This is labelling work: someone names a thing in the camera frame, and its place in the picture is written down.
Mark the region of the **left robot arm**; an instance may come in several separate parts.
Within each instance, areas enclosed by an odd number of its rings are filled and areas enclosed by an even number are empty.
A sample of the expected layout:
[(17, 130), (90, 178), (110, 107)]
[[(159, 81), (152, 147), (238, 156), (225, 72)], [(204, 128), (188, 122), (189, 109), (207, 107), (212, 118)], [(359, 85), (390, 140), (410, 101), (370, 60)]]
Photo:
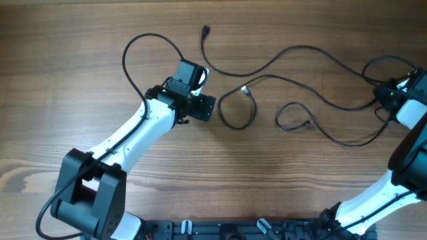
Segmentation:
[(137, 112), (87, 152), (72, 149), (61, 163), (47, 209), (81, 239), (141, 239), (149, 234), (125, 211), (127, 176), (162, 135), (190, 117), (209, 121), (215, 97), (201, 94), (208, 69), (181, 59), (172, 77), (147, 90)]

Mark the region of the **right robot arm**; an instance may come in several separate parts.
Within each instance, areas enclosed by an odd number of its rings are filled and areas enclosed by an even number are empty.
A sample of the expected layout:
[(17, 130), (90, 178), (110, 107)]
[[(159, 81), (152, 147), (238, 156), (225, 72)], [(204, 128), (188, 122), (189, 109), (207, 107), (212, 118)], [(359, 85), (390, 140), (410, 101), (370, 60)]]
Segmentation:
[(391, 84), (396, 120), (409, 133), (394, 150), (387, 172), (364, 192), (325, 209), (313, 227), (315, 239), (367, 239), (377, 221), (407, 205), (426, 200), (426, 70), (413, 70)]

